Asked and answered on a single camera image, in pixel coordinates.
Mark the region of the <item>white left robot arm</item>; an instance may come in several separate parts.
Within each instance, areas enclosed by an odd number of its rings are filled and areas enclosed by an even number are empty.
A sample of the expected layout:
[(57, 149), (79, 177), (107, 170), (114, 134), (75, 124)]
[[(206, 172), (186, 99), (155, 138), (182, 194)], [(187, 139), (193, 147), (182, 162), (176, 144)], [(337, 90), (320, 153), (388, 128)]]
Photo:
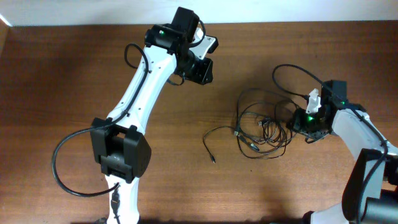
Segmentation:
[(157, 24), (144, 37), (140, 65), (126, 92), (107, 115), (95, 118), (90, 133), (93, 155), (109, 190), (109, 216), (98, 223), (137, 223), (139, 179), (149, 165), (151, 148), (145, 139), (147, 122), (171, 75), (201, 85), (212, 82), (213, 62), (206, 57), (218, 39), (199, 28), (192, 10), (179, 7), (170, 24)]

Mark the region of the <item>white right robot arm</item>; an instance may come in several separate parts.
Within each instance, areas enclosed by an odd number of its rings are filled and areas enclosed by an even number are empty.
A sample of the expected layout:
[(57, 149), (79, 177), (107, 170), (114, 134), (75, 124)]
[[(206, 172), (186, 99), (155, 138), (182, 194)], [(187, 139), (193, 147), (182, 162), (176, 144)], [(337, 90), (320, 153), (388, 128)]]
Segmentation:
[(309, 144), (328, 135), (342, 139), (355, 159), (341, 202), (325, 210), (308, 212), (303, 222), (397, 223), (397, 147), (372, 124), (366, 110), (346, 98), (346, 82), (329, 80), (321, 90), (305, 96), (307, 107), (297, 109), (287, 128), (305, 136)]

